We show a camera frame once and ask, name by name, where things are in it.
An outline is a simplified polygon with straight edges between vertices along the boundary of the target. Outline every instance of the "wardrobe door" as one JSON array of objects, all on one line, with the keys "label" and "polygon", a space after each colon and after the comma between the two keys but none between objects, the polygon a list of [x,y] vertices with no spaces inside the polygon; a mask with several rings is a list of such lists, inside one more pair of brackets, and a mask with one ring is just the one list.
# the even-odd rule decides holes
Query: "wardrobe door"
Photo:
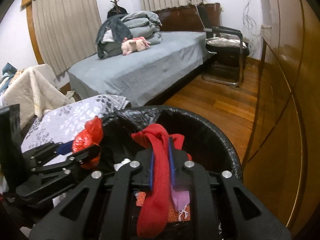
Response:
[{"label": "wardrobe door", "polygon": [[258,154],[259,148],[263,145],[282,114],[290,94],[288,83],[276,57],[267,46],[260,79],[257,122],[247,160],[250,160],[254,154]]},{"label": "wardrobe door", "polygon": [[303,60],[294,91],[305,128],[307,181],[301,209],[292,230],[294,235],[310,219],[320,202],[320,21],[306,0],[302,0],[302,5],[306,32]]},{"label": "wardrobe door", "polygon": [[300,125],[290,98],[279,122],[244,168],[244,185],[285,225],[295,214],[301,152]]},{"label": "wardrobe door", "polygon": [[271,46],[271,49],[277,54],[280,35],[278,0],[270,0],[270,7],[271,30],[266,30],[268,32],[268,37],[264,36],[264,38],[266,39],[266,42]]},{"label": "wardrobe door", "polygon": [[278,0],[280,38],[278,60],[290,85],[294,86],[300,66],[303,43],[303,20],[300,0]]}]

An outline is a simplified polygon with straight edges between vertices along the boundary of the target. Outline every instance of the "red cloth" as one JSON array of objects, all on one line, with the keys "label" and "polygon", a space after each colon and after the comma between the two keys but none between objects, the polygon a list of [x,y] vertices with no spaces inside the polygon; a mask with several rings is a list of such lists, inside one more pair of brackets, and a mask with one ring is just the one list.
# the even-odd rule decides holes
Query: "red cloth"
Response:
[{"label": "red cloth", "polygon": [[173,138],[174,147],[181,150],[184,136],[181,134],[169,136],[162,125],[155,123],[143,131],[132,134],[131,137],[145,148],[148,148],[151,143],[154,152],[153,190],[146,195],[141,208],[137,223],[137,235],[139,237],[155,237],[163,231],[167,224],[169,212],[169,137]]}]

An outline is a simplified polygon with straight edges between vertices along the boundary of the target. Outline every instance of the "metal bolt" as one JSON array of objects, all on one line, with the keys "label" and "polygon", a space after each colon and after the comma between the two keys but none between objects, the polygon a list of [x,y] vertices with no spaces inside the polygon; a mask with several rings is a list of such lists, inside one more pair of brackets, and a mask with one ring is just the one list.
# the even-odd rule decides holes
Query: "metal bolt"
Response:
[{"label": "metal bolt", "polygon": [[230,178],[232,176],[232,173],[230,171],[223,171],[222,176],[226,179]]},{"label": "metal bolt", "polygon": [[93,173],[91,173],[91,177],[93,177],[94,179],[98,179],[102,176],[101,171],[94,171]]},{"label": "metal bolt", "polygon": [[195,163],[193,161],[186,161],[184,163],[184,165],[187,167],[187,168],[192,168],[193,166],[195,166]]},{"label": "metal bolt", "polygon": [[138,161],[130,162],[130,167],[132,167],[132,168],[138,168],[139,165],[140,165],[140,162],[138,162]]}]

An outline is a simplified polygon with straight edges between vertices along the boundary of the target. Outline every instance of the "black plastic bag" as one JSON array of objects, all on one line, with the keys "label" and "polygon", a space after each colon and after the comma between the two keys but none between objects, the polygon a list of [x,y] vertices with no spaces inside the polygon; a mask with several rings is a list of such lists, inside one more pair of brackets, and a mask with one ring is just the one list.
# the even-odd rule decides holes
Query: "black plastic bag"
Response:
[{"label": "black plastic bag", "polygon": [[[131,134],[153,123],[161,124],[169,134],[185,136],[182,149],[207,171],[229,170],[243,181],[240,160],[230,140],[207,119],[175,107],[144,106],[109,113],[102,119],[104,138],[100,145],[103,152],[113,155],[113,162],[133,160],[143,148],[131,139]],[[100,168],[110,169],[113,163],[100,163]]]}]

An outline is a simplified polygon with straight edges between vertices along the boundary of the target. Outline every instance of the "red plastic bag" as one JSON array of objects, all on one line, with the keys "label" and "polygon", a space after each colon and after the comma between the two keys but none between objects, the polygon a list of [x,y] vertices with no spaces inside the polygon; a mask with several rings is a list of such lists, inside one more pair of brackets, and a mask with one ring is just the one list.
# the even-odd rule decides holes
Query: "red plastic bag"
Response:
[{"label": "red plastic bag", "polygon": [[[72,143],[72,152],[76,153],[94,144],[99,145],[103,138],[102,121],[99,117],[95,116],[92,120],[85,123],[84,129],[78,133]],[[100,153],[94,159],[83,163],[81,165],[84,169],[92,169],[98,165],[100,160]]]}]

